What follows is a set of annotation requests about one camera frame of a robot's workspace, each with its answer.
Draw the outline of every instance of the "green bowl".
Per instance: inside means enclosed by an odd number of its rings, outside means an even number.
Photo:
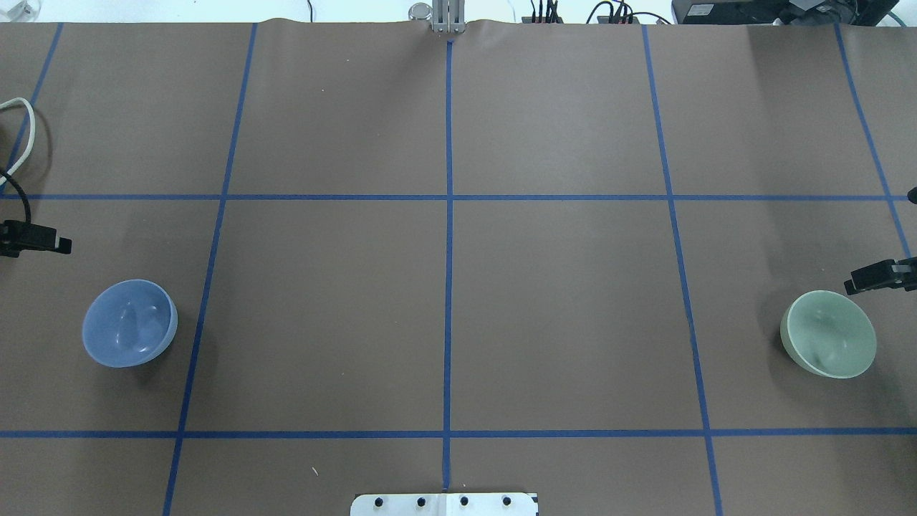
[[[783,347],[803,369],[829,378],[862,375],[876,358],[876,330],[850,299],[827,290],[799,296],[780,323]]]

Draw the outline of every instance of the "blue tape line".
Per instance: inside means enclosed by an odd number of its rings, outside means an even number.
[[[88,200],[88,201],[199,201],[220,200],[219,194],[33,194],[29,198],[40,200]],[[885,202],[885,196],[780,196],[780,195],[706,195],[675,194],[676,201],[836,201],[836,202]],[[18,200],[16,194],[0,195],[2,199]],[[907,196],[892,196],[893,201],[907,201]],[[439,194],[229,194],[230,201],[447,201],[449,196]],[[658,194],[495,194],[454,195],[454,201],[665,201],[666,195]]]
[[[878,151],[876,150],[876,142],[872,139],[872,131],[869,130],[869,124],[866,121],[866,114],[863,112],[863,106],[859,101],[859,94],[856,92],[856,84],[854,84],[854,75],[850,72],[850,61],[847,60],[847,50],[844,47],[844,36],[841,35],[841,26],[834,24],[834,36],[837,38],[837,49],[841,52],[841,63],[844,64],[844,73],[847,76],[847,86],[850,87],[850,96],[853,97],[854,107],[856,108],[856,114],[860,119],[860,126],[863,127],[863,134],[866,135],[866,143],[869,145],[869,154],[872,155],[872,162],[876,165],[876,174],[878,174],[878,180],[882,183],[882,191],[885,192],[885,199],[889,203],[889,211],[891,212],[891,218],[895,221],[895,230],[898,232],[898,239],[901,242],[901,249],[904,251],[904,256],[911,256],[911,246],[908,245],[908,239],[904,235],[904,228],[901,226],[901,219],[898,217],[898,210],[895,208],[894,197],[891,195],[891,190],[889,189],[889,181],[885,177],[885,170],[882,168],[882,161],[878,158]]]
[[[57,30],[54,31],[54,38],[51,39],[51,46],[48,47],[48,55],[45,56],[45,63],[41,65],[41,73],[39,73],[39,79],[35,82],[35,89],[32,90],[32,97],[28,100],[34,107],[35,104],[39,101],[39,93],[41,93],[41,86],[45,84],[45,76],[48,75],[48,69],[51,66],[51,60],[54,59],[54,52],[57,50],[58,41],[61,40],[61,32],[63,31],[63,24],[59,23]],[[22,123],[19,124],[19,132],[16,133],[16,140],[13,142],[13,150],[9,153],[9,159],[6,161],[6,169],[9,170],[9,167],[13,166],[13,163],[16,162],[17,156],[19,154],[19,146],[22,145],[22,139],[26,134],[26,125],[28,122],[28,113],[22,117]],[[32,120],[32,123],[38,123],[37,120]],[[3,194],[4,189],[6,188],[6,183],[0,185],[0,194]]]
[[[4,199],[19,199],[18,196],[4,194]],[[29,199],[52,201],[216,201],[219,194],[29,194]]]
[[[710,430],[710,435],[713,437],[769,437],[799,435],[917,435],[917,428],[749,428]]]
[[[425,194],[231,194],[231,201],[445,201],[447,196]]]
[[[885,196],[775,196],[775,195],[690,195],[676,194],[677,201],[885,201]]]
[[[177,432],[119,430],[23,430],[0,431],[0,439],[175,439]]]
[[[710,417],[707,413],[707,395],[703,386],[703,372],[701,370],[701,354],[697,346],[697,332],[694,330],[694,313],[691,309],[691,292],[688,290],[688,276],[685,273],[684,254],[681,250],[681,235],[679,234],[678,213],[675,209],[675,197],[672,191],[672,179],[668,168],[668,152],[666,151],[666,138],[662,131],[662,114],[659,111],[659,99],[656,91],[656,76],[653,73],[653,57],[649,49],[649,34],[646,25],[643,30],[643,49],[646,55],[646,73],[649,78],[649,93],[653,102],[653,116],[656,119],[656,137],[659,142],[659,158],[662,162],[662,174],[666,181],[666,195],[668,196],[668,217],[672,224],[672,238],[675,241],[675,257],[679,265],[679,279],[681,281],[681,298],[684,301],[685,316],[688,319],[688,330],[691,335],[691,355],[694,362],[694,380],[697,386],[697,397],[701,405],[701,422],[703,429],[708,432],[704,437],[707,448],[707,466],[710,469],[710,485],[713,491],[713,507],[717,516],[723,516],[723,500],[720,496],[719,475],[716,472],[716,459],[713,454],[713,439],[710,437]]]
[[[584,439],[703,437],[704,430],[454,430],[456,439]]]
[[[197,328],[194,331],[194,344],[191,349],[191,362],[188,364],[188,376],[185,379],[184,396],[182,397],[182,412],[179,416],[178,435],[175,437],[175,448],[172,451],[172,463],[169,472],[169,483],[166,487],[166,499],[162,505],[163,516],[168,516],[171,512],[172,496],[175,492],[175,480],[178,476],[179,462],[182,458],[182,441],[184,436],[185,425],[188,421],[188,408],[191,404],[191,391],[194,385],[194,372],[197,367],[197,357],[201,348],[201,337],[204,333],[204,319],[207,314],[207,302],[210,299],[210,286],[213,282],[214,267],[216,265],[216,252],[220,245],[220,232],[223,229],[223,217],[226,213],[226,197],[229,194],[229,182],[232,179],[232,166],[236,156],[236,143],[238,141],[238,131],[242,124],[242,109],[245,105],[245,93],[249,85],[249,71],[251,69],[251,57],[255,50],[255,37],[258,34],[258,24],[251,24],[251,33],[249,35],[249,52],[245,58],[245,71],[242,73],[242,85],[239,88],[238,104],[236,106],[236,121],[232,128],[232,139],[229,142],[229,154],[226,157],[226,171],[223,176],[223,189],[220,194],[220,206],[216,212],[216,223],[214,225],[214,238],[210,244],[210,258],[207,262],[207,273],[204,277],[204,292],[201,295],[201,306],[198,309]]]
[[[666,196],[656,194],[493,194],[457,195],[457,201],[664,201]]]
[[[441,439],[439,430],[383,431],[185,431],[183,439]],[[453,430],[455,439],[614,439],[664,437],[798,437],[806,435],[917,435],[917,427],[723,428],[646,430]],[[178,432],[109,430],[7,430],[0,439],[175,439]]]
[[[452,44],[446,43],[446,302],[445,331],[443,335],[443,491],[448,491],[452,480],[452,236],[453,236],[453,184],[452,184]]]
[[[393,430],[393,431],[265,431],[265,432],[223,432],[188,431],[185,439],[441,439],[438,430]]]

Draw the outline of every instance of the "bowl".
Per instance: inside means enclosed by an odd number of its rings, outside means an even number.
[[[863,374],[876,358],[876,331],[850,299],[827,290],[799,296],[780,323],[783,347],[803,369],[829,378]]]
[[[101,365],[130,367],[160,355],[175,337],[178,311],[161,286],[130,279],[110,286],[83,319],[83,346]]]

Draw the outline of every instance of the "black clamp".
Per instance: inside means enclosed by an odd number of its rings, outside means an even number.
[[[877,264],[856,269],[850,273],[852,279],[844,282],[847,295],[853,296],[877,288],[903,288],[910,292],[917,290],[917,258],[895,262],[883,260]]]
[[[21,220],[0,224],[0,256],[18,258],[22,251],[51,251],[70,254],[73,241],[57,236],[57,230]]]

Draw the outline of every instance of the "grid square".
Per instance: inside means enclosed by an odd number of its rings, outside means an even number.
[[[445,194],[445,44],[422,23],[260,24],[232,192]]]
[[[456,193],[665,194],[640,28],[476,22],[453,77]]]
[[[649,39],[675,193],[883,193],[831,26]]]
[[[441,456],[438,439],[186,440],[171,514],[349,514],[358,494],[439,492]]]
[[[869,131],[889,181],[891,194],[903,196],[917,186],[917,34],[844,26],[844,46]]]
[[[701,427],[665,202],[462,202],[454,249],[454,429]]]
[[[700,438],[456,439],[452,478],[537,493],[542,514],[713,513]]]
[[[438,430],[446,205],[230,201],[188,428]]]
[[[917,437],[715,440],[725,514],[913,514]]]
[[[73,254],[0,260],[2,430],[174,431],[213,238],[212,201],[37,201],[34,221],[73,239]],[[0,220],[22,217],[15,200]],[[161,285],[178,309],[169,349],[126,369],[83,348],[96,296],[132,278]]]
[[[172,439],[0,439],[4,514],[161,514]]]
[[[45,194],[218,194],[250,30],[65,26],[22,185]]]
[[[779,338],[796,297],[844,292],[850,271],[900,255],[885,202],[679,202],[678,212],[711,426],[917,423],[917,297],[853,297],[878,335],[876,362],[857,378],[807,373]]]
[[[32,97],[56,29],[57,26],[51,23],[4,25],[0,31],[0,49],[15,50],[0,52],[0,77],[3,77],[0,102],[17,96]],[[0,166],[4,170],[25,115],[26,110],[22,107],[0,112]]]

